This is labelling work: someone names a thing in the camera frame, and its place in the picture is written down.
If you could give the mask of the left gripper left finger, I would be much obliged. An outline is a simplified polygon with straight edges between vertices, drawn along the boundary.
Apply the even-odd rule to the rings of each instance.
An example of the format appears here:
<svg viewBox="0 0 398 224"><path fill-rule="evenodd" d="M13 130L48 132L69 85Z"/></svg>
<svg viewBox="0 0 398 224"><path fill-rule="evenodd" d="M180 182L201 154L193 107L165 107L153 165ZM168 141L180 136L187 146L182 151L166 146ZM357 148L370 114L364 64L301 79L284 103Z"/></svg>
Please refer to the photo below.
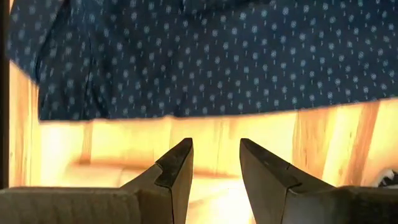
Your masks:
<svg viewBox="0 0 398 224"><path fill-rule="evenodd" d="M193 141L185 138L119 188L13 187L1 190L2 224L185 223Z"/></svg>

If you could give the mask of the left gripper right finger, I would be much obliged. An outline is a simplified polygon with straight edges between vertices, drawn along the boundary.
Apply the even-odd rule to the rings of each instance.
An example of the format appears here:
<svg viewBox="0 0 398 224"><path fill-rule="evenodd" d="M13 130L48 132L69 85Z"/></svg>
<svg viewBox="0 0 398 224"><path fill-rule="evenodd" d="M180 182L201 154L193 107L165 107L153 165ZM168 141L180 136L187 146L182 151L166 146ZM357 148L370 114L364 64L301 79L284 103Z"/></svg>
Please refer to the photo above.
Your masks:
<svg viewBox="0 0 398 224"><path fill-rule="evenodd" d="M258 224L397 223L396 189L334 187L246 138L239 158Z"/></svg>

